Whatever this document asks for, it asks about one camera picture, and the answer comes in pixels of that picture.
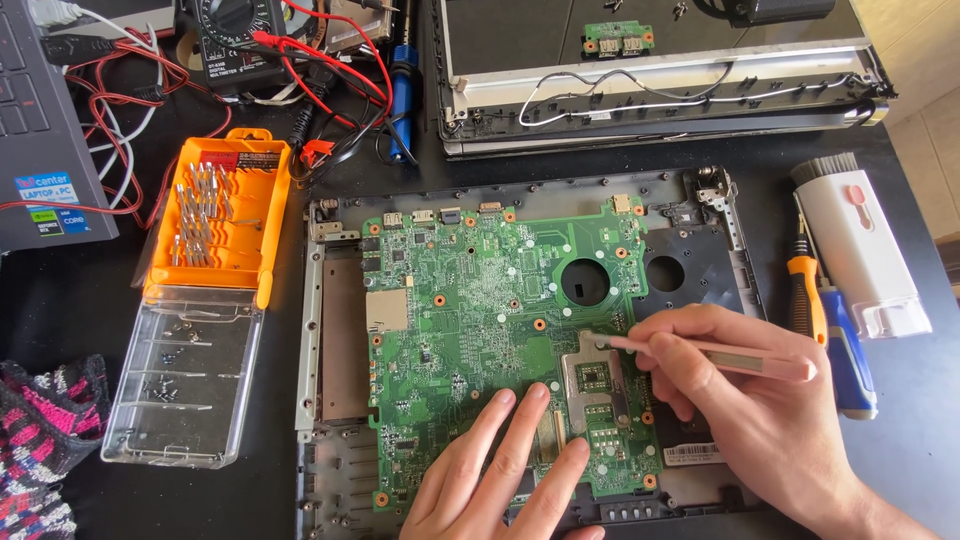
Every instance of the precision screwdriver set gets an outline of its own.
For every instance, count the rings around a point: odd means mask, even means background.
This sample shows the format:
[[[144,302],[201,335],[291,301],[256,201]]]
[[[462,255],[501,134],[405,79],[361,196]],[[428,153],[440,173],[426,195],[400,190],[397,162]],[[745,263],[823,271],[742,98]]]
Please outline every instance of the precision screwdriver set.
[[[236,459],[286,206],[290,148],[266,130],[183,145],[101,458]]]

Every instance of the hand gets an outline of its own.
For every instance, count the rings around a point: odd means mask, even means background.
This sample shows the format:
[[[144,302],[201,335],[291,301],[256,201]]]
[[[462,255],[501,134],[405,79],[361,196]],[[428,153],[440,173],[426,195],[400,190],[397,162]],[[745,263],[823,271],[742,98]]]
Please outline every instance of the hand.
[[[473,427],[449,446],[423,476],[400,540],[548,540],[566,511],[590,457],[584,439],[573,439],[553,464],[509,528],[502,518],[520,485],[537,424],[550,393],[534,383],[477,485],[484,458],[503,421],[514,408],[509,389],[497,392]],[[600,540],[604,530],[575,530],[565,540]]]
[[[823,538],[935,538],[885,503],[850,466],[840,434],[827,353],[812,339],[718,306],[662,311],[630,330],[648,341],[654,395],[684,421],[700,409],[720,454],[767,503]],[[681,337],[804,356],[808,382],[724,376]]]

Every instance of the blue soldering iron handle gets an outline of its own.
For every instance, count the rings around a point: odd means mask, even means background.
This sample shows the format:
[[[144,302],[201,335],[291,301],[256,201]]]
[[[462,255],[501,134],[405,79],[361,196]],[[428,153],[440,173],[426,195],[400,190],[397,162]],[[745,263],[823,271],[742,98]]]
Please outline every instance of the blue soldering iron handle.
[[[820,289],[820,300],[827,313],[827,354],[837,409],[852,420],[873,420],[877,414],[874,379],[847,314],[846,299],[836,287],[824,287]]]
[[[402,61],[416,67],[419,59],[420,55],[417,53],[417,50],[410,45],[398,45],[394,49],[394,62]],[[394,110],[392,111],[392,116],[397,116],[398,114],[404,114],[413,108],[414,82],[410,79],[410,75],[408,75],[406,72],[397,71],[397,73],[394,75],[393,84]],[[396,128],[397,134],[400,135],[400,139],[403,141],[403,144],[407,145],[407,149],[409,149],[410,133],[413,132],[413,118],[409,116],[400,118],[394,122],[394,127]],[[392,138],[390,139],[390,157],[395,160],[399,160],[400,162],[407,161],[406,156],[404,156],[403,152],[400,151],[400,145],[396,144],[396,141]]]

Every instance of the circular hole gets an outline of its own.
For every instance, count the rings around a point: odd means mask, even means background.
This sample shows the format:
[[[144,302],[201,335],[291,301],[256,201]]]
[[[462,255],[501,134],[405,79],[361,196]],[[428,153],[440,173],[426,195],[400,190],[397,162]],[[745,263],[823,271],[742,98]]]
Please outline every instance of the circular hole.
[[[684,285],[684,267],[667,255],[647,263],[647,282],[660,292],[673,292]]]
[[[610,293],[610,274],[592,258],[570,262],[560,277],[566,298],[577,306],[596,306]]]

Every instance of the orange clip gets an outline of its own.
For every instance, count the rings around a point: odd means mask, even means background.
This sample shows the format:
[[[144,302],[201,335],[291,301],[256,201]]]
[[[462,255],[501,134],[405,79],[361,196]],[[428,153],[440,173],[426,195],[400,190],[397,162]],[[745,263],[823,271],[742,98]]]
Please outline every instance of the orange clip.
[[[317,152],[332,156],[333,143],[326,140],[314,139],[303,145],[303,150],[300,151],[300,154],[306,159],[306,164],[313,167]]]

